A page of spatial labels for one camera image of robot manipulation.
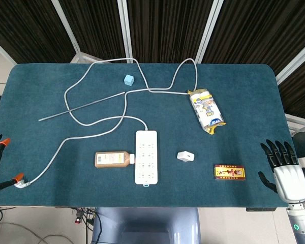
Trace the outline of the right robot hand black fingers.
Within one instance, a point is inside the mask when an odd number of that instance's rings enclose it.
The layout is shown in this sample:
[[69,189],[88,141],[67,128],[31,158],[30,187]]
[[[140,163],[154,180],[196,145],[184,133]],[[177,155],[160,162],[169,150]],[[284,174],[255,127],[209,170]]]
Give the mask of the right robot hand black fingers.
[[260,146],[275,179],[275,182],[271,183],[264,173],[259,171],[261,182],[288,204],[305,202],[305,176],[292,146],[286,141],[280,143],[268,139],[266,144],[261,143]]

